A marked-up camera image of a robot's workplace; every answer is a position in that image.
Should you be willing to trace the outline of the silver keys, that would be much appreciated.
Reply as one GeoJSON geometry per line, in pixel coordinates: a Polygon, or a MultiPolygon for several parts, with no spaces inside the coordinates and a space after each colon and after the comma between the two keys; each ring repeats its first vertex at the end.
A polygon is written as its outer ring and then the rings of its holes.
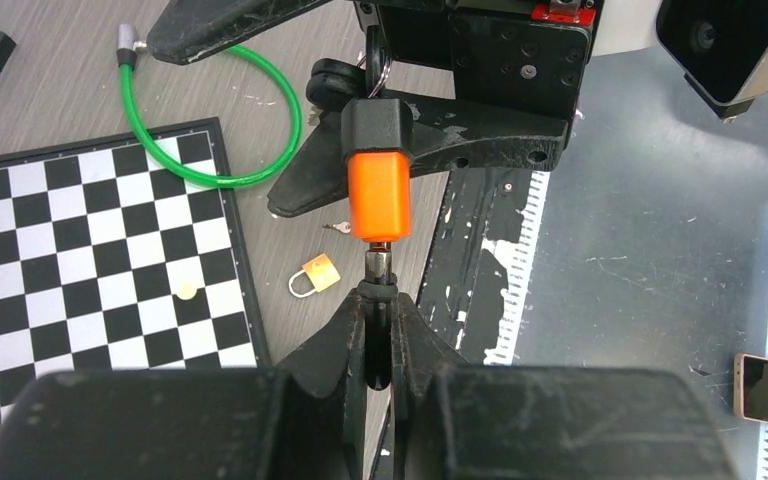
{"type": "Polygon", "coordinates": [[[322,58],[313,64],[306,98],[323,112],[341,112],[352,99],[376,97],[385,87],[392,61],[383,28],[370,26],[359,61],[322,58]]]}

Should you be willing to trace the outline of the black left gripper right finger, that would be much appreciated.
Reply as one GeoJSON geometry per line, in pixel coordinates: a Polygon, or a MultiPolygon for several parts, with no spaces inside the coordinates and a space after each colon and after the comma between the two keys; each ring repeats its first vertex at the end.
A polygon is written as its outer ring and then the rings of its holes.
{"type": "Polygon", "coordinates": [[[640,368],[467,363],[392,302],[397,479],[732,479],[704,405],[640,368]]]}

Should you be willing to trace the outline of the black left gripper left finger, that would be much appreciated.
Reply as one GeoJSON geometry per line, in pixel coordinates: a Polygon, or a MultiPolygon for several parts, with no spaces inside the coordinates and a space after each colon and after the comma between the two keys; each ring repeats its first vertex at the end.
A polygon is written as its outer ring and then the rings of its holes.
{"type": "Polygon", "coordinates": [[[358,479],[363,302],[270,368],[63,371],[0,426],[0,479],[358,479]]]}

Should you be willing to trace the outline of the small silver key with ring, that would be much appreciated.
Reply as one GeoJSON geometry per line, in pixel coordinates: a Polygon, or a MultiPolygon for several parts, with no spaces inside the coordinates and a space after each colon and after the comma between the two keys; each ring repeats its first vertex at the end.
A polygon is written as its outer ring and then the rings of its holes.
{"type": "Polygon", "coordinates": [[[351,231],[352,231],[351,224],[348,221],[332,223],[332,224],[325,224],[324,228],[328,229],[328,230],[337,231],[337,232],[339,232],[341,234],[350,234],[351,231]]]}

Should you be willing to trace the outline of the brass padlock with steel shackle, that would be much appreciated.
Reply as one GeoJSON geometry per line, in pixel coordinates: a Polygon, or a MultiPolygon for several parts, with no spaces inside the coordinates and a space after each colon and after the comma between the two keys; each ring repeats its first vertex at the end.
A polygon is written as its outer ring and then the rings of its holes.
{"type": "Polygon", "coordinates": [[[306,298],[315,293],[321,293],[324,290],[335,285],[341,280],[341,275],[332,260],[325,254],[320,254],[293,274],[288,280],[288,290],[295,298],[306,298]],[[295,288],[296,281],[305,276],[311,284],[311,289],[306,292],[300,292],[295,288]]]}

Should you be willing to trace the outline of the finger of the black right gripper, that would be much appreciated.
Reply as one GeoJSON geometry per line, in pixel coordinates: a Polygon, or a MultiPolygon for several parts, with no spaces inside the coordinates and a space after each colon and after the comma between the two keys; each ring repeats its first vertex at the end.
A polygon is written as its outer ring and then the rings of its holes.
{"type": "Polygon", "coordinates": [[[328,0],[171,0],[147,35],[155,59],[189,65],[328,3],[328,0]]]}

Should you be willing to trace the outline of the orange black padlock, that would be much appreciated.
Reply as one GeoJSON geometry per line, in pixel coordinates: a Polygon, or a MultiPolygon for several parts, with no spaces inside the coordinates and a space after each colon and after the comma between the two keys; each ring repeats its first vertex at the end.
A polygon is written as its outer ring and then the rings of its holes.
{"type": "Polygon", "coordinates": [[[375,390],[392,379],[392,244],[411,233],[412,143],[413,118],[399,99],[354,99],[341,114],[351,232],[368,245],[358,292],[366,303],[365,381],[375,390]]]}

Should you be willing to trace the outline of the green cable lock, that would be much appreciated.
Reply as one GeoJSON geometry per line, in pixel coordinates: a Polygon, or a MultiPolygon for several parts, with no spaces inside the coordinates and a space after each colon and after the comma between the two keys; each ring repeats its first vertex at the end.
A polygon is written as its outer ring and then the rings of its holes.
{"type": "Polygon", "coordinates": [[[242,45],[233,45],[227,48],[225,52],[261,70],[280,90],[286,101],[290,117],[290,133],[285,147],[271,163],[243,175],[231,173],[226,152],[222,153],[222,160],[220,165],[216,167],[214,174],[194,169],[185,164],[184,161],[173,158],[149,132],[138,109],[134,91],[134,77],[138,57],[146,50],[145,42],[140,39],[138,31],[133,25],[124,23],[117,27],[116,58],[124,114],[133,136],[156,164],[185,182],[198,187],[235,190],[264,183],[281,173],[290,163],[301,145],[303,133],[302,107],[298,94],[280,69],[259,53],[242,45]]]}

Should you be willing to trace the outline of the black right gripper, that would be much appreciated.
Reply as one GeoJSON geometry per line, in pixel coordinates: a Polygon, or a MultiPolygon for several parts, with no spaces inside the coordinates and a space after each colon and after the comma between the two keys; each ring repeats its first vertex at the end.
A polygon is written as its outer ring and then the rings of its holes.
{"type": "MultiPolygon", "coordinates": [[[[357,1],[354,7],[363,29],[382,28],[394,60],[453,74],[461,100],[385,94],[411,112],[413,178],[463,168],[557,166],[604,2],[357,1]]],[[[340,115],[322,113],[268,192],[267,207],[293,218],[347,197],[340,115]]]]}

